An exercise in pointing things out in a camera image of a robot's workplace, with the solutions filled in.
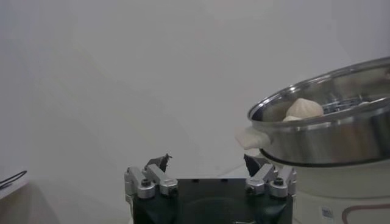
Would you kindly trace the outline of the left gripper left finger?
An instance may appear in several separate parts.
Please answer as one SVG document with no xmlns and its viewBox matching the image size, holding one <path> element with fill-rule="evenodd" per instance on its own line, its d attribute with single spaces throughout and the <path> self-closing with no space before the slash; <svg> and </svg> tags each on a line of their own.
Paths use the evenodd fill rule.
<svg viewBox="0 0 390 224">
<path fill-rule="evenodd" d="M 137 196 L 142 200 L 154 198 L 159 192 L 165 197 L 175 197 L 178 194 L 179 182 L 166 174 L 169 154 L 150 159 L 147 164 L 139 167 L 128 167 L 124 173 L 124 190 L 126 197 Z"/>
</svg>

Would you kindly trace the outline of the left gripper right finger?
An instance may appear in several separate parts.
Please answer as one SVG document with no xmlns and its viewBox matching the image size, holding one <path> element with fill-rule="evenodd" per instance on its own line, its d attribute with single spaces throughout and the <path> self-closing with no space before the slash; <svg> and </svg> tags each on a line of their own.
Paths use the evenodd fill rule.
<svg viewBox="0 0 390 224">
<path fill-rule="evenodd" d="M 249 178 L 246 179 L 247 195 L 263 195 L 268 191 L 275 198 L 296 194 L 297 171 L 290 166 L 277 168 L 266 158 L 244 154 Z"/>
</svg>

